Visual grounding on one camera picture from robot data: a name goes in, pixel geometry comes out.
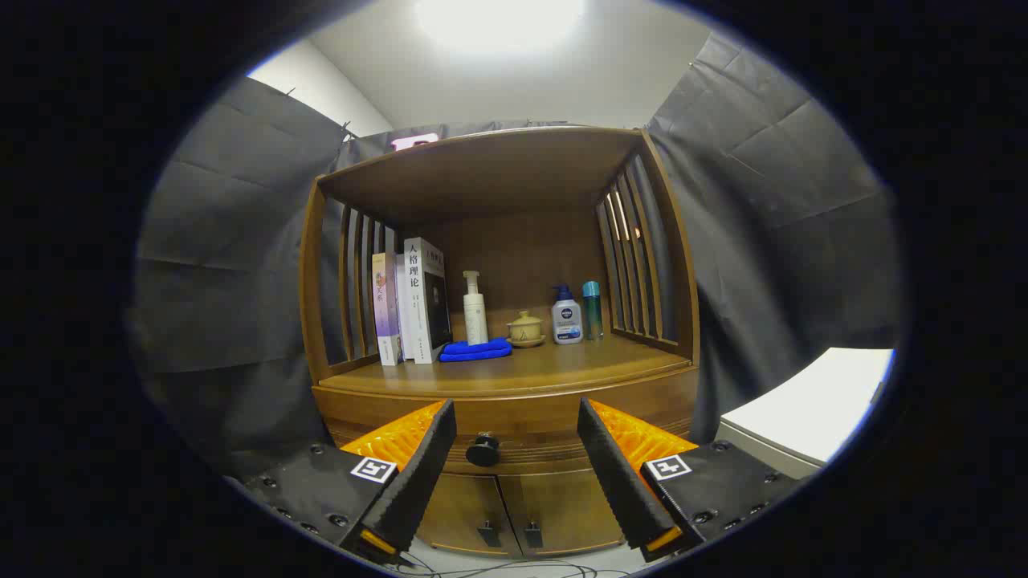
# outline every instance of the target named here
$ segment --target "book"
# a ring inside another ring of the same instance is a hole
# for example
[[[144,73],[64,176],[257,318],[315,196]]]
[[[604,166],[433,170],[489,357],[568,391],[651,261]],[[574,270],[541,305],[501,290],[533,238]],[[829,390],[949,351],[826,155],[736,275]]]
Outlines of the book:
[[[414,342],[410,334],[410,302],[409,291],[407,291],[407,264],[403,260],[403,253],[396,254],[396,301],[397,319],[400,321],[400,350],[403,352],[403,359],[414,359],[414,350],[410,344]]]
[[[452,339],[443,253],[417,237],[403,242],[410,349],[414,363],[432,363]]]
[[[396,254],[390,252],[371,255],[371,280],[378,359],[382,365],[396,365],[403,361],[396,295]]]

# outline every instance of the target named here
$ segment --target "cabinet door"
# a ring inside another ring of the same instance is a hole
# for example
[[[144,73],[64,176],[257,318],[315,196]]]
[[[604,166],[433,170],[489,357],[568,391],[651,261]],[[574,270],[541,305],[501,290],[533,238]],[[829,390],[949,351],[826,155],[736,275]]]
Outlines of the cabinet door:
[[[622,541],[592,470],[498,477],[525,555],[573,553]]]
[[[479,531],[486,522],[494,530],[498,546],[489,546]],[[440,548],[521,556],[493,476],[440,475],[417,537]]]

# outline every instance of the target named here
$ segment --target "white table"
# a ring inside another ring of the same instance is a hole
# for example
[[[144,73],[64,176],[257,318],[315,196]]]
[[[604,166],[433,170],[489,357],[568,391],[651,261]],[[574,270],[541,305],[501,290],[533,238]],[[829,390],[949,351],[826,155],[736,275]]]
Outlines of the white table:
[[[761,397],[721,417],[718,439],[795,478],[822,467],[857,428],[892,350],[831,348]]]

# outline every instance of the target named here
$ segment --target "ceiling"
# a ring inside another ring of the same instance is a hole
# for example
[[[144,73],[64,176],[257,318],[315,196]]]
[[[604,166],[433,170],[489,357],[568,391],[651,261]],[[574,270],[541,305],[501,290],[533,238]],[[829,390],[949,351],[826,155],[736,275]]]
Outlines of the ceiling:
[[[584,0],[546,48],[468,51],[430,36],[416,3],[377,0],[311,36],[396,129],[519,118],[641,127],[709,33],[653,1]]]

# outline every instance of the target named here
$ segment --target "floor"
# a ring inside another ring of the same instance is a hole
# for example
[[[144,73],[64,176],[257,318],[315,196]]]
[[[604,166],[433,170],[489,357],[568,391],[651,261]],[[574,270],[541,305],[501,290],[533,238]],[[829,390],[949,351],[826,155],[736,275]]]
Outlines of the floor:
[[[416,538],[405,557],[416,562],[415,556],[429,566],[432,569],[431,572],[419,567],[402,568],[402,574],[426,578],[430,577],[432,572],[448,573],[444,574],[442,578],[468,578],[470,576],[482,578],[574,578],[583,575],[582,570],[572,566],[578,565],[585,567],[586,578],[611,578],[625,576],[661,562],[656,561],[648,565],[644,562],[638,550],[629,549],[627,545],[559,558],[513,561],[479,557],[443,549],[432,549]],[[497,568],[507,564],[510,564],[507,568]],[[592,570],[595,570],[598,576],[594,575]]]

